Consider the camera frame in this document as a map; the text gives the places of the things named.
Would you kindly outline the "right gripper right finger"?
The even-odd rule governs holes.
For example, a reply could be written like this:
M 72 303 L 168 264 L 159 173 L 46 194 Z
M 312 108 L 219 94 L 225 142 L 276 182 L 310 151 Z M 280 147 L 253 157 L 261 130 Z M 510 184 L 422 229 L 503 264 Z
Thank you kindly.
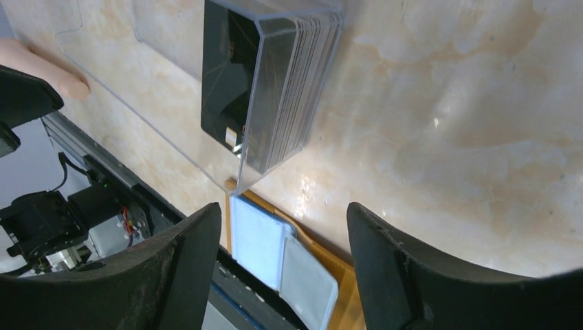
M 346 211 L 368 329 L 581 329 L 582 271 L 530 278 L 473 264 Z

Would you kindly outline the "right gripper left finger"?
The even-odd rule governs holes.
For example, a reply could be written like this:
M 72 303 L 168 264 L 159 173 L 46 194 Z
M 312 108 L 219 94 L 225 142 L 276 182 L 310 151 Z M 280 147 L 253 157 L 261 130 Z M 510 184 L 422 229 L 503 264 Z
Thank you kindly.
M 1 277 L 2 329 L 200 329 L 221 234 L 209 203 L 122 252 L 70 272 Z

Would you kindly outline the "orange leather card holder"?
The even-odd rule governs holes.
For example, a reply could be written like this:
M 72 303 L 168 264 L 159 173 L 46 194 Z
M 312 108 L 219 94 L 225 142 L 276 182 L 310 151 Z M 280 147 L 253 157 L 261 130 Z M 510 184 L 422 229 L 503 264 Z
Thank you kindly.
M 275 291 L 308 329 L 365 329 L 352 265 L 311 238 L 291 216 L 225 181 L 227 250 Z

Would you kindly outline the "clear plastic card box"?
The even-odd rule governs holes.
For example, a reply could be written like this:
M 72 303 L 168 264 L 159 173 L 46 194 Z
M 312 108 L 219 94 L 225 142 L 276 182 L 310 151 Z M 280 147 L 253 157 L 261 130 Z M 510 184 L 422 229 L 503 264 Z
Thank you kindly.
M 213 183 L 239 195 L 306 144 L 339 1 L 66 1 L 56 41 Z

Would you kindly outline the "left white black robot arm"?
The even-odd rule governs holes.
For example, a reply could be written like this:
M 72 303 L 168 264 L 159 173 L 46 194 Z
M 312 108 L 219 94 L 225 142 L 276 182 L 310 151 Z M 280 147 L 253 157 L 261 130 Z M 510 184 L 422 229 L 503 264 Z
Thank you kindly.
M 58 111 L 64 101 L 41 78 L 1 66 L 1 156 L 16 151 L 21 140 L 14 128 Z

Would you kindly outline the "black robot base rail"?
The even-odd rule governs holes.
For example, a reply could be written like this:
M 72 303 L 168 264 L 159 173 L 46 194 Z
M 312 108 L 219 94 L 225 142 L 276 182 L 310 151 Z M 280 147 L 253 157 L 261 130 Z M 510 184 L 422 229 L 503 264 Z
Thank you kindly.
M 93 184 L 71 197 L 59 192 L 34 192 L 16 198 L 1 211 L 1 225 L 14 240 L 11 255 L 28 259 L 47 256 L 76 239 L 90 226 L 127 214 L 133 224 L 143 221 L 156 234 L 174 226 L 175 219 L 145 188 L 124 186 L 103 167 L 89 172 Z

